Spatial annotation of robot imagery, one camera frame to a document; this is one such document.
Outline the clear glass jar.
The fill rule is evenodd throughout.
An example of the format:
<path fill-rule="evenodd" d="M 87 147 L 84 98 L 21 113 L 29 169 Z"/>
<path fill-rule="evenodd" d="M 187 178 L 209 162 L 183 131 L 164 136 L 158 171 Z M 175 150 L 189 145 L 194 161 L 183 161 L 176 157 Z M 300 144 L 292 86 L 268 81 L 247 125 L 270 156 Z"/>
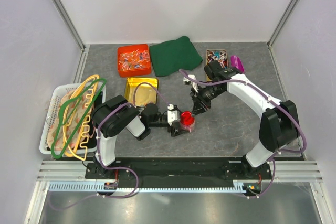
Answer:
<path fill-rule="evenodd" d="M 193 125 L 184 125 L 184 124 L 180 125 L 180 131 L 181 132 L 188 132 L 188 133 L 190 133 L 190 132 L 193 132 L 194 129 L 195 129 L 195 125 L 194 124 Z"/>

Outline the red jar lid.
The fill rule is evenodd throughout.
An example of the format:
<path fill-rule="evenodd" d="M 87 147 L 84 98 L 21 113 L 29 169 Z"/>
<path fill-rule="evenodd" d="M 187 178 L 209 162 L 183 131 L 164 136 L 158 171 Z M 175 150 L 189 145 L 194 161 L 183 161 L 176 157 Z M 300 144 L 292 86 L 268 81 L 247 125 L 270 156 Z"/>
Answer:
<path fill-rule="evenodd" d="M 191 111 L 181 113 L 180 123 L 183 127 L 193 127 L 195 125 L 195 117 Z"/>

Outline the gold tin with star candies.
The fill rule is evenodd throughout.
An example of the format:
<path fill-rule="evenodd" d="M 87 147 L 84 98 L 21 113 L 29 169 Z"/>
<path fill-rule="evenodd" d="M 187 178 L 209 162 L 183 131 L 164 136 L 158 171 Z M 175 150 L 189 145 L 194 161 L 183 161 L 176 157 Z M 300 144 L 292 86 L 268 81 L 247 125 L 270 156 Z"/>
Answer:
<path fill-rule="evenodd" d="M 127 78 L 124 91 L 126 100 L 140 108 L 144 108 L 149 103 L 157 104 L 157 92 L 148 83 L 156 89 L 159 86 L 157 78 Z"/>

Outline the magenta plastic scoop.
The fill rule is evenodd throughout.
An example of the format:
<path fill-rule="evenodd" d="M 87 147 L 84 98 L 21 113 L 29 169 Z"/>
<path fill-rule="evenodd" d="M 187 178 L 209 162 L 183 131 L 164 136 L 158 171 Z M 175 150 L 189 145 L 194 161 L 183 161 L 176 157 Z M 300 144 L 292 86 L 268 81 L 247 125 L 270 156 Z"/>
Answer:
<path fill-rule="evenodd" d="M 242 73 L 244 72 L 244 67 L 241 59 L 237 55 L 232 55 L 230 57 L 230 63 L 232 67 L 237 68 Z"/>

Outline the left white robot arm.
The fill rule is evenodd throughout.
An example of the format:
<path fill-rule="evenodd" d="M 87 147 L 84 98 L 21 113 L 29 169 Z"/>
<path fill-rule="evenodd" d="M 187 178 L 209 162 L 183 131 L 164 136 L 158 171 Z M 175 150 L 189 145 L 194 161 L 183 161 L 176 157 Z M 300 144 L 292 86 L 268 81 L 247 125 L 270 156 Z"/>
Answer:
<path fill-rule="evenodd" d="M 97 106 L 91 118 L 96 128 L 99 162 L 97 173 L 103 178 L 111 178 L 115 173 L 115 145 L 118 134 L 127 129 L 137 140 L 145 139 L 151 127 L 165 127 L 172 137 L 192 131 L 192 125 L 182 122 L 183 112 L 176 105 L 168 105 L 167 111 L 160 113 L 154 103 L 147 104 L 142 111 L 118 95 Z"/>

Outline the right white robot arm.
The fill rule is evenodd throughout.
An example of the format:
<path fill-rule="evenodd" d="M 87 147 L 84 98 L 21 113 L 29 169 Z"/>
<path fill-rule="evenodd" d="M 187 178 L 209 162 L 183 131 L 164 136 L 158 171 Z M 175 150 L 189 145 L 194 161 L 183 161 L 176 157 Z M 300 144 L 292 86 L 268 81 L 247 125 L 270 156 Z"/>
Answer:
<path fill-rule="evenodd" d="M 193 114 L 208 111 L 212 100 L 228 92 L 250 107 L 260 118 L 259 141 L 242 157 L 241 174 L 248 179 L 259 173 L 259 167 L 269 161 L 276 152 L 300 137 L 296 105 L 281 101 L 258 88 L 244 74 L 242 68 L 223 68 L 212 61 L 204 67 L 208 82 L 196 80 L 194 75 L 185 75 L 184 82 L 192 84 Z"/>

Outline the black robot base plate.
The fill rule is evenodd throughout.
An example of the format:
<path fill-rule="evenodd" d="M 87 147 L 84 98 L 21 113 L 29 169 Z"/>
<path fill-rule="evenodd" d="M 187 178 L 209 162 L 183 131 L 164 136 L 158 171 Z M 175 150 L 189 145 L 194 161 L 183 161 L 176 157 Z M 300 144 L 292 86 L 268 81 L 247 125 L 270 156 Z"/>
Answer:
<path fill-rule="evenodd" d="M 272 177 L 270 165 L 247 168 L 239 157 L 119 157 L 108 167 L 117 168 L 118 171 L 107 170 L 98 161 L 89 163 L 85 178 L 131 179 L 131 173 L 128 170 L 121 170 L 121 167 L 133 170 L 139 178 L 195 176 L 259 180 Z"/>

